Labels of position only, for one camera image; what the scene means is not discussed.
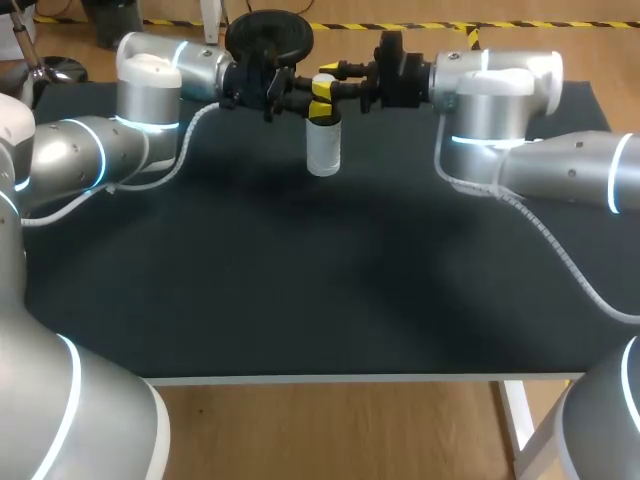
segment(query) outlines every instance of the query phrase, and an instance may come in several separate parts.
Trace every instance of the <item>black tabletop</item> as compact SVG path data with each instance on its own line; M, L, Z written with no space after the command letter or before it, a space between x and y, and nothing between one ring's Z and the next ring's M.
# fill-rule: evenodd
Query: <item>black tabletop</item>
M114 85L61 85L36 117L114 108ZM581 372L640 330L512 207L437 177L430 108L342 110L330 178L306 172L298 117L209 114L175 181L26 232L29 309L145 377ZM590 129L608 129L591 88L567 83L529 137ZM527 203L605 299L640 310L638 217Z

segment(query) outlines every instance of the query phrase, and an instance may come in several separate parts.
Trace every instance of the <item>wooden floor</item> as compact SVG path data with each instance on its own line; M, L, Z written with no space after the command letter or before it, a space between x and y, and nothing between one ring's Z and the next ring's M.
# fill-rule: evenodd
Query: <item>wooden floor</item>
M196 19L197 1L143 3L147 17ZM305 0L254 0L255 8L298 10ZM61 1L43 1L56 11ZM231 17L244 0L227 0ZM316 0L306 17L315 22L427 22L489 20L634 20L631 0ZM72 16L80 15L76 7ZM157 32L202 36L200 29L157 27ZM84 63L95 81L115 78L114 56L94 47L87 26L41 26L42 55ZM316 46L300 66L349 59L365 61L376 32L317 32ZM588 29L483 30L483 47L553 49L565 59L566 77L589 80L614 129L638 131L640 32ZM466 49L463 34L411 31L409 51L427 58L439 50ZM537 422L563 382L528 382ZM160 389L172 421L166 478L273 480L418 480L512 478L501 428L502 414L488 383L295 385ZM557 472L548 478L560 478Z

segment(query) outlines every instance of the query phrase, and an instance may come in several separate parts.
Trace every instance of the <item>white cable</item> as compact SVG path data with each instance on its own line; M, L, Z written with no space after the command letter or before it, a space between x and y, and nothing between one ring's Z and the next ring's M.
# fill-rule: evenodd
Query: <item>white cable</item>
M434 166L436 169L436 173L440 178L450 183L453 186L457 186L463 189L475 190L482 194L490 194L494 196L496 199L505 202L512 207L514 207L518 212L520 212L529 222L533 224L536 229L542 234L542 236L547 240L551 248L553 248L554 252L560 257L563 261L567 269L573 278L578 282L578 285L582 287L584 292L588 295L588 297L596 304L596 306L602 310L605 314L609 315L614 320L617 320L622 323L627 323L630 325L640 325L640 315L633 315L629 313L621 312L616 308L612 307L604 300L600 294L593 288L591 283L587 280L587 278L580 271L575 262L571 259L567 251L560 245L560 242L553 236L551 231L540 221L540 219L529 210L518 198L516 198L516 194L511 192L509 189L504 188L500 185L497 185L494 182L493 185L483 185L480 183L468 182L464 180L459 180L457 178L449 176L443 169L440 163L440 157L442 153L442 140L444 137L444 124L445 117L444 115L440 116L440 123L438 124L438 137L436 141L436 149L434 154Z
M156 188L156 187L159 187L161 185L164 185L165 183L167 183L168 181L173 179L178 174L178 172L180 171L182 166L184 165L185 159L187 157L187 151L188 151L188 148L189 148L189 142L191 141L191 135L193 134L193 132L194 132L198 122L200 121L200 119L206 113L218 108L218 106L219 106L218 103L212 103L210 105L207 105L206 107L201 108L194 115L193 119L191 120L191 123L189 123L189 126L187 128L187 132L186 132L186 134L184 136L184 141L182 143L182 149L180 150L180 156L178 157L178 161L174 165L173 170L171 170L171 172L169 172L167 175L162 177L160 180L157 180L157 181L152 182L152 183L148 183L146 185L123 185L121 183L120 184L105 183L105 184L99 185L98 187L95 187L95 188L93 188L91 190L87 190L82 195L80 195L76 199L74 199L71 202L69 202L63 208L61 208L57 212L55 212L55 213L53 213L53 214L51 214L51 215L49 215L47 217L34 218L34 219L23 218L22 219L22 226L23 227L44 227L46 225L51 225L52 223L57 222L61 218L66 217L73 210L75 210L80 205L82 205L84 202L86 202L91 197L93 197L96 193L98 193L98 192L100 192L102 190L105 190L105 189L107 189L111 193L114 193L114 191L116 191L116 190L137 191L137 192L139 192L139 191L143 191L143 190L150 190L152 188ZM148 137L146 135L145 135L145 140L146 140L146 142L145 142L144 155L142 156L142 160L140 162L140 165L138 166L138 168L136 168L136 170L131 175L129 175L127 178L125 178L123 180L123 182L126 182L131 177L133 177L144 166L144 164L145 164L145 162L147 160L147 156L149 154L149 139L148 139Z
M22 226L23 227L44 227L46 225L51 225L52 223L55 223L58 220L60 220L61 218L66 217L67 215L69 215L72 211L74 211L76 208L78 208L84 202L89 200L96 193L106 189L108 186L109 186L109 184L105 183L104 185L100 185L100 186L94 188L93 190L87 190L82 195L80 195L79 197L76 197L74 200L69 202L64 207L62 207L56 213L53 213L53 214L51 214L51 215L49 215L47 217L43 217L43 218L23 218L22 219Z
M152 182L152 183L147 183L146 185L118 184L115 186L115 189L129 191L129 192L140 192L143 190L150 190L152 188L159 187L161 185L164 185L171 179L173 179L173 177L175 177L178 174L178 172L184 165L184 161L187 158L187 151L189 149L189 142L191 141L191 135L193 134L198 122L203 117L203 115L205 115L206 113L212 110L217 109L219 105L220 105L219 103L212 103L210 105L207 105L206 107L201 108L191 119L191 123L189 123L189 126L187 127L187 132L184 135L184 141L182 142L182 149L180 150L180 156L178 157L178 161L174 165L173 169L167 175L162 177L160 180L156 180L155 182Z

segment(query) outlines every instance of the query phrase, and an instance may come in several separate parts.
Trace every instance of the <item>yellow and black tape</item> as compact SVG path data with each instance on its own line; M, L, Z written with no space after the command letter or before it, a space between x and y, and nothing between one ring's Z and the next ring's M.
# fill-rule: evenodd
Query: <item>yellow and black tape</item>
M467 41L471 50L480 50L480 29L478 27L467 27L465 29Z
M72 18L49 18L36 15L36 23L50 24L76 24L86 23L86 20ZM145 19L145 25L166 25L176 27L202 27L202 21L184 20L154 20ZM454 29L467 31L468 27L481 28L640 28L640 22L537 22L537 21L511 21L511 22L427 22L427 23L312 23L311 27L316 31L322 30L438 30Z

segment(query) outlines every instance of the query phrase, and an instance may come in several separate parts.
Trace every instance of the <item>black cable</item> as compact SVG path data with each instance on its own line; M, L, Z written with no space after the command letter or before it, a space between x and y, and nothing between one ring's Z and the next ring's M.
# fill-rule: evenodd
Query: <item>black cable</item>
M309 2L309 5L307 5L306 7L304 7L302 10L300 10L299 12L296 12L296 15L302 15L307 13L309 10L311 10L311 7L313 7L313 4L316 3L316 0L311 0Z
M45 18L54 18L54 17L58 17L60 15L62 15L63 13L66 13L67 10L69 10L69 7L71 7L71 1L72 0L67 0L67 5L60 10L59 12L53 13L53 14L47 14L45 15L44 13L41 13L40 10L38 10L38 6L40 6L40 2L36 2L36 13L38 15L40 15L41 17L45 17Z
M249 13L253 12L253 7L251 6L251 0L245 0L245 3L247 4L247 9L249 10ZM316 3L316 0L310 0L309 1L309 5L304 7L299 12L295 12L295 14L296 15L302 15L302 14L307 13L309 10L311 10L311 7L313 7L314 3Z

